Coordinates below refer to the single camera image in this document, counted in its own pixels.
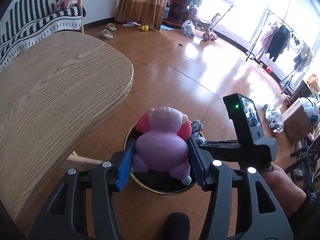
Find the right hand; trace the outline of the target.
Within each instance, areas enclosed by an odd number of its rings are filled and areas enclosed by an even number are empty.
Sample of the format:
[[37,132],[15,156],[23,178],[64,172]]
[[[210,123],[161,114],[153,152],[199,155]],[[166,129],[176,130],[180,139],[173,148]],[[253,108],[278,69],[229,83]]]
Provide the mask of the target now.
[[300,189],[278,165],[272,164],[272,170],[262,174],[264,181],[275,195],[287,217],[292,216],[305,202],[307,195]]

